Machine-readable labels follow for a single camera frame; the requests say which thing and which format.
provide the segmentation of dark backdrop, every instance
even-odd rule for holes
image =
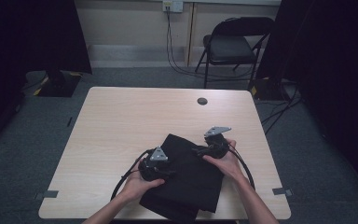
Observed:
[[[48,68],[91,74],[73,0],[0,0],[0,120],[10,115],[26,73]]]
[[[297,81],[358,173],[358,1],[282,0],[257,78]]]

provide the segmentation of wooden tabletop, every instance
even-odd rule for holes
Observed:
[[[200,105],[199,98],[208,103]],[[248,165],[257,193],[277,219],[291,212],[255,104],[248,91],[94,87],[89,90],[45,198],[42,218],[86,218],[106,205],[122,175],[147,149],[160,146],[169,133],[197,145],[212,126],[232,130],[225,138]],[[138,204],[128,204],[116,218],[165,219]],[[232,184],[223,179],[216,213],[197,219],[247,218]]]

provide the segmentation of forearm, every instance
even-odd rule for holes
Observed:
[[[252,188],[245,176],[237,176],[234,179],[234,184],[237,187],[237,191],[251,224],[278,223],[275,216],[272,215],[269,208]]]
[[[109,223],[129,201],[130,200],[125,195],[118,194],[111,202],[109,202],[83,223]]]

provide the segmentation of metal bracket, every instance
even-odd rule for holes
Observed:
[[[217,135],[217,134],[220,134],[220,133],[224,133],[224,132],[227,132],[227,131],[230,131],[231,128],[228,128],[228,127],[212,127],[210,130],[208,130],[208,132],[206,132],[204,134],[205,137],[210,137],[210,136],[214,136],[214,135]]]
[[[152,156],[150,157],[151,161],[167,161],[168,157],[165,155],[161,147],[156,147]]]

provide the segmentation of human hand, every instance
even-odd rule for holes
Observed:
[[[232,139],[226,140],[230,149],[235,150],[234,148],[237,145],[237,142]],[[231,179],[237,179],[240,175],[243,175],[238,159],[231,152],[226,153],[226,155],[221,159],[215,159],[208,155],[205,155],[202,158],[215,165],[224,175]]]
[[[125,196],[125,198],[127,198],[128,201],[134,201],[134,200],[142,197],[142,195],[144,195],[144,193],[147,190],[158,187],[165,183],[164,179],[145,181],[142,178],[141,173],[137,170],[139,163],[141,161],[142,160],[140,160],[136,163],[136,165],[132,169],[132,173],[127,178],[127,181],[126,181],[126,184],[124,185],[123,190],[119,193],[119,194]]]

